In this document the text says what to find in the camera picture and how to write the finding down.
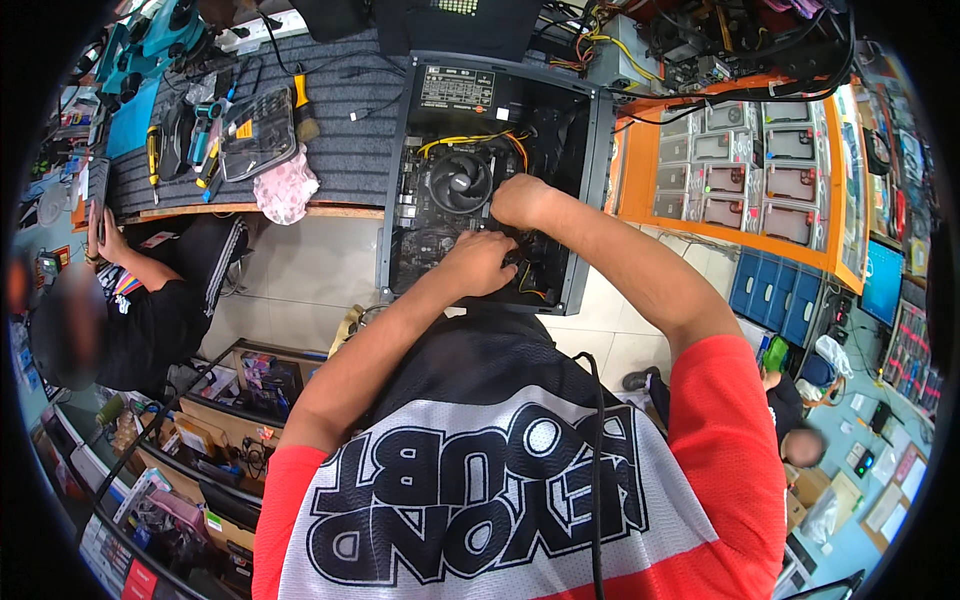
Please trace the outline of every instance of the shoe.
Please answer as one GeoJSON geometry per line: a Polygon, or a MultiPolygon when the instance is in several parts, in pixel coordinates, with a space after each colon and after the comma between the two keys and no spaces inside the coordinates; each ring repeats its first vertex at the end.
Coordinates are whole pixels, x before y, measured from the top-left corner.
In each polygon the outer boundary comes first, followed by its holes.
{"type": "Polygon", "coordinates": [[[636,392],[647,387],[647,376],[655,375],[660,377],[660,369],[657,367],[648,367],[643,371],[629,372],[623,377],[621,385],[627,392],[636,392]]]}

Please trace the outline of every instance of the power supply label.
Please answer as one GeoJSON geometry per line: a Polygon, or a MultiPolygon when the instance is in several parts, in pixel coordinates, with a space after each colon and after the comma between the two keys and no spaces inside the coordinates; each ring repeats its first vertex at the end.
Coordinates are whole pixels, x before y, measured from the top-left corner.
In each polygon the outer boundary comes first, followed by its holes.
{"type": "Polygon", "coordinates": [[[428,65],[420,106],[487,112],[493,103],[493,77],[488,71],[428,65]]]}

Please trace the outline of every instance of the person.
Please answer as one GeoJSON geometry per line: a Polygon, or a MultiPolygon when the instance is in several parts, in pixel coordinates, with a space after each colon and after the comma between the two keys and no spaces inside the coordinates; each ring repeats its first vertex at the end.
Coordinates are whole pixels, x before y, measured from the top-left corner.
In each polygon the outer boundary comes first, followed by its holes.
{"type": "MultiPolygon", "coordinates": [[[[767,394],[767,408],[777,429],[780,459],[799,468],[812,468],[820,464],[827,454],[824,434],[804,420],[804,399],[797,386],[782,373],[760,369],[760,380],[767,394]]],[[[664,427],[670,420],[670,389],[663,383],[660,369],[650,367],[644,371],[630,372],[623,377],[623,389],[628,392],[646,389],[657,409],[657,416],[664,427]]]]}
{"type": "Polygon", "coordinates": [[[492,216],[578,253],[665,334],[669,438],[556,350],[536,317],[438,320],[516,281],[503,266],[516,242],[464,232],[294,405],[268,462],[253,598],[589,597],[599,586],[769,598],[783,469],[730,308],[669,248],[539,179],[504,182],[492,216]]]}
{"type": "Polygon", "coordinates": [[[240,216],[157,221],[128,228],[131,245],[109,209],[98,239],[97,212],[90,210],[86,261],[68,265],[30,315],[36,368],[71,390],[96,382],[162,396],[171,365],[200,348],[227,266],[246,249],[247,226],[240,216]]]}

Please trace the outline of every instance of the jersey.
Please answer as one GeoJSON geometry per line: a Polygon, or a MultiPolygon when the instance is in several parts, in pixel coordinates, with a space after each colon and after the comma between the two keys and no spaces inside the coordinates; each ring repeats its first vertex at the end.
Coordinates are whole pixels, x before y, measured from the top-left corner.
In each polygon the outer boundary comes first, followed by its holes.
{"type": "Polygon", "coordinates": [[[547,345],[438,336],[401,365],[372,427],[330,456],[271,458],[253,597],[590,598],[599,493],[610,597],[769,598],[784,486],[753,353],[702,340],[672,384],[665,441],[607,392],[598,423],[592,377],[547,345]]]}

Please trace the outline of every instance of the monitor screen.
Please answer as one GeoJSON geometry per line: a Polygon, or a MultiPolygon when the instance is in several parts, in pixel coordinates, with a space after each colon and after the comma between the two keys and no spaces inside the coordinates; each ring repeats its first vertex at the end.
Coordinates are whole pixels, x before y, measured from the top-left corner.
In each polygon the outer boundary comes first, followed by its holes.
{"type": "Polygon", "coordinates": [[[902,275],[903,255],[871,240],[867,247],[867,279],[860,310],[887,326],[894,326],[902,275]]]}

